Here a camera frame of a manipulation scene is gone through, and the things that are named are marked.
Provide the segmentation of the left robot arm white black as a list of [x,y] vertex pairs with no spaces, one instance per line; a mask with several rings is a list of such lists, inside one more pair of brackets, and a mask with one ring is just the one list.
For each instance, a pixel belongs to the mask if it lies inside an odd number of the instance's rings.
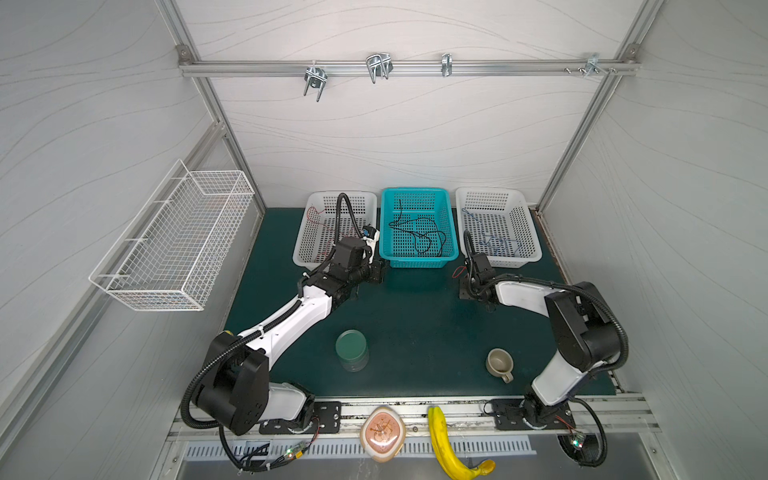
[[183,423],[192,429],[227,429],[236,435],[265,421],[283,421],[302,431],[311,421],[315,397],[292,383],[274,383],[270,371],[306,331],[326,319],[362,283],[382,279],[378,230],[353,227],[344,237],[336,221],[330,252],[304,274],[297,294],[259,324],[234,335],[219,333],[209,345],[201,369],[181,399]]

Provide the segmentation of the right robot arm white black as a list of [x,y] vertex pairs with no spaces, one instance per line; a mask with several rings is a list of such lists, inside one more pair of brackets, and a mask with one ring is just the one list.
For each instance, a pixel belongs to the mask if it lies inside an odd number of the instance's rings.
[[474,300],[524,309],[548,319],[556,351],[526,390],[520,405],[534,429],[564,408],[587,381],[618,369],[629,357],[629,338],[618,317],[591,282],[562,284],[517,274],[499,274],[464,231],[466,277],[462,288]]

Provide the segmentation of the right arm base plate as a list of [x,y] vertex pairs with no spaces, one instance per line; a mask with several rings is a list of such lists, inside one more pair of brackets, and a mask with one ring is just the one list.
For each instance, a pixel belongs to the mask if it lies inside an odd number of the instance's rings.
[[576,426],[566,401],[547,406],[535,397],[496,398],[484,405],[483,412],[501,431],[568,431]]

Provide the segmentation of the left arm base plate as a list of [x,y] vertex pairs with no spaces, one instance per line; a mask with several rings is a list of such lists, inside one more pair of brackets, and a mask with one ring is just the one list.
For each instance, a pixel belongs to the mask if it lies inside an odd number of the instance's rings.
[[262,435],[301,435],[318,432],[337,434],[341,429],[342,403],[315,401],[311,412],[304,412],[299,421],[266,420],[259,424]]

